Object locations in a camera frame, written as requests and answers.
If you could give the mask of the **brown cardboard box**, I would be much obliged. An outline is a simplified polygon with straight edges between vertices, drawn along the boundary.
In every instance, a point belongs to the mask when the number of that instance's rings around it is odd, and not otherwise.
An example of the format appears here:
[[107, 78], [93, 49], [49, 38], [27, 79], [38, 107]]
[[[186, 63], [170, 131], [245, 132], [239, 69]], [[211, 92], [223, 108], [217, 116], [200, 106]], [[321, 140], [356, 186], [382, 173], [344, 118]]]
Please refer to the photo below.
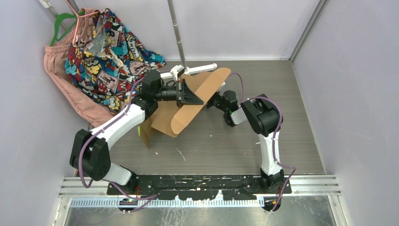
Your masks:
[[178, 107], [175, 101], [158, 102], [158, 109], [139, 126], [139, 135], [145, 146], [150, 147], [150, 139], [155, 131], [176, 138], [193, 121], [230, 74], [231, 69], [223, 67], [213, 72], [201, 72], [194, 76], [182, 75], [188, 88], [204, 103]]

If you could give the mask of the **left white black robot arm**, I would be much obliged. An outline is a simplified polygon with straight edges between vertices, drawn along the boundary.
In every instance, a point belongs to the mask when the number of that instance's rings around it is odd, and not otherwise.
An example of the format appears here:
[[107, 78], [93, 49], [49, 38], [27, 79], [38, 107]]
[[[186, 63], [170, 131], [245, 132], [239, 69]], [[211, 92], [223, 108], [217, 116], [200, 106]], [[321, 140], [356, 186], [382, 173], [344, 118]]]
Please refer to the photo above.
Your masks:
[[[166, 86], [158, 71], [146, 72], [134, 82], [128, 104], [123, 110], [91, 131], [81, 129], [76, 133], [70, 165], [78, 170], [85, 188], [89, 188], [93, 181], [105, 180], [125, 194], [136, 191], [136, 173], [112, 163], [110, 149], [129, 130], [150, 118], [158, 109], [159, 101], [175, 101], [180, 108], [204, 103], [181, 76], [178, 76], [174, 86]], [[85, 176], [90, 177], [89, 182], [85, 181]]]

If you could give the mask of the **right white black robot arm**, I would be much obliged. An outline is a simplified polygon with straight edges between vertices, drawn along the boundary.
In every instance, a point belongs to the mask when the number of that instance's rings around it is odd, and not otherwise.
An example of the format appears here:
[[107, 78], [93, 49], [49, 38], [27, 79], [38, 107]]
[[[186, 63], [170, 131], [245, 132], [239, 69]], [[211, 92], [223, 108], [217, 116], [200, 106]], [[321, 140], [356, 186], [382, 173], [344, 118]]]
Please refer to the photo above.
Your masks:
[[279, 108], [265, 94], [260, 94], [238, 103], [234, 91], [216, 92], [206, 104], [206, 108], [216, 107], [223, 111], [226, 124], [234, 127], [248, 122], [258, 135], [261, 147], [260, 187], [266, 193], [275, 192], [284, 182], [284, 170], [279, 158], [279, 130], [283, 122]]

